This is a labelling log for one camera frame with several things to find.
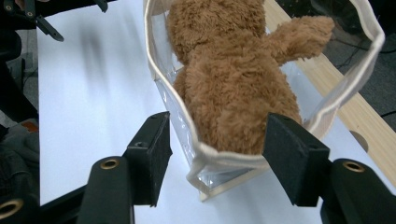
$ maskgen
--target teddy bear leg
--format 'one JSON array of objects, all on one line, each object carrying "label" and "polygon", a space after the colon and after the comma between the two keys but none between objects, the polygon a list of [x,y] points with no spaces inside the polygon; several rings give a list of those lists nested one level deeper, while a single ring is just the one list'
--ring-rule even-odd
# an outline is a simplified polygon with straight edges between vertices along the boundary
[{"label": "teddy bear leg", "polygon": [[183,101],[186,100],[186,68],[183,67],[180,69],[176,76],[176,80],[173,84],[175,90],[177,91],[178,95],[181,97]]},{"label": "teddy bear leg", "polygon": [[319,56],[332,36],[334,22],[329,17],[301,17],[281,24],[265,36],[263,43],[270,48],[279,65],[299,58]]},{"label": "teddy bear leg", "polygon": [[235,100],[216,119],[219,151],[258,155],[263,148],[265,123],[271,106],[263,99]]}]

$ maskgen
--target wooden board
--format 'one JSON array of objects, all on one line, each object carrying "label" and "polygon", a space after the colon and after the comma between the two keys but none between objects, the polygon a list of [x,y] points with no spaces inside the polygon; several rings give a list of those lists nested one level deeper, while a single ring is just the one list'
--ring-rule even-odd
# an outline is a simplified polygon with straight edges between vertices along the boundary
[{"label": "wooden board", "polygon": [[[265,0],[264,9],[270,31],[274,31],[281,22],[290,20],[288,14],[275,0]],[[321,95],[330,92],[343,77],[323,54],[296,63]],[[350,131],[359,133],[367,141],[368,154],[395,187],[396,133],[359,94],[343,105],[338,117]]]}]

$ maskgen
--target teddy bear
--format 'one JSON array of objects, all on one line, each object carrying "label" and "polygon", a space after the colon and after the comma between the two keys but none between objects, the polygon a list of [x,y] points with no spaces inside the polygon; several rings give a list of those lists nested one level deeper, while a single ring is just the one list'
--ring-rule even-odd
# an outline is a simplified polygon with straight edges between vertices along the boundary
[{"label": "teddy bear", "polygon": [[183,63],[174,88],[200,139],[217,151],[262,154],[267,114],[299,123],[294,93],[279,66],[318,56],[334,23],[301,17],[265,33],[263,0],[174,0],[167,17]]}]

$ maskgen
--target black clamp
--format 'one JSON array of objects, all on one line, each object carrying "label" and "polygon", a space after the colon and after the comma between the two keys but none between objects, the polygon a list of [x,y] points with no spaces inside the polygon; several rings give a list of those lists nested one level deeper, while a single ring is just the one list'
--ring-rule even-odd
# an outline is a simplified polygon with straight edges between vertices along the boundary
[{"label": "black clamp", "polygon": [[[106,0],[93,0],[103,12],[108,9]],[[21,11],[14,0],[4,0],[3,8],[10,16],[16,16],[33,22],[45,35],[50,35],[57,41],[64,41],[64,37],[41,15],[35,14],[35,0],[24,0],[25,9]]]},{"label": "black clamp", "polygon": [[333,162],[330,149],[285,116],[270,114],[263,156],[292,204],[316,207],[325,224],[396,223],[396,196],[367,165]]}]

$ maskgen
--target transparent vinyl pouch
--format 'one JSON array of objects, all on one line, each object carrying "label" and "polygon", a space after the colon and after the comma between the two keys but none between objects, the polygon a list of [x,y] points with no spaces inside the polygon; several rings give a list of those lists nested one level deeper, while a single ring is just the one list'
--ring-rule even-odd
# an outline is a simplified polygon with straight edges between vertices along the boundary
[{"label": "transparent vinyl pouch", "polygon": [[[372,44],[361,60],[346,72],[344,78],[328,95],[320,96],[296,63],[286,63],[281,67],[297,96],[304,127],[317,138],[323,137],[330,130],[338,109],[366,83],[385,41],[370,4],[361,0],[351,0],[351,3],[357,9],[363,31],[372,40]],[[205,200],[247,181],[270,167],[262,155],[217,152],[200,141],[186,106],[172,87],[182,64],[177,61],[166,31],[166,17],[171,4],[172,0],[145,1],[148,67],[163,102],[171,113],[178,140],[190,165],[187,179],[202,192],[201,199]]]}]

